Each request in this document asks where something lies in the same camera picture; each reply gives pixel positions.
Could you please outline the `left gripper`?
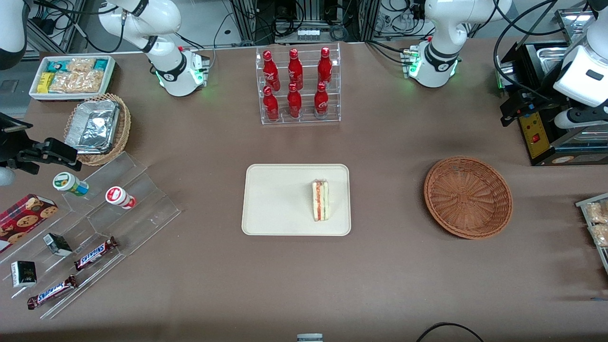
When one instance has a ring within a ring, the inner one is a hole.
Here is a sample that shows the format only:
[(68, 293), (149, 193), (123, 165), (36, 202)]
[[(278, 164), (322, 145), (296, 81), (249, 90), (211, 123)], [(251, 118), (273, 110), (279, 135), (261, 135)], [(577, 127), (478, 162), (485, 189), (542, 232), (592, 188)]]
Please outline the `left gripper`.
[(500, 122), (503, 127), (506, 127), (519, 117), (560, 107), (563, 102), (564, 96), (558, 92), (550, 92), (548, 95), (534, 95), (532, 92), (519, 89), (510, 94), (508, 99), (500, 106), (502, 113)]

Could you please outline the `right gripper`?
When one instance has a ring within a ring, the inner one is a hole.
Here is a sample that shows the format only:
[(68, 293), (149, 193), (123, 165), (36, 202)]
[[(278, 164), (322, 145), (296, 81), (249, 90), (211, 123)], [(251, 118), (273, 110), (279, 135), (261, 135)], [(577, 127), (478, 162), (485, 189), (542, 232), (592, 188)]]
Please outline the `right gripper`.
[[(9, 169), (21, 170), (37, 175), (40, 160), (26, 160), (19, 157), (22, 150), (29, 150), (33, 143), (26, 130), (33, 124), (0, 114), (0, 162)], [(73, 171), (81, 171), (82, 162), (78, 158), (77, 150), (55, 138), (47, 138), (41, 143), (44, 164), (58, 164)]]

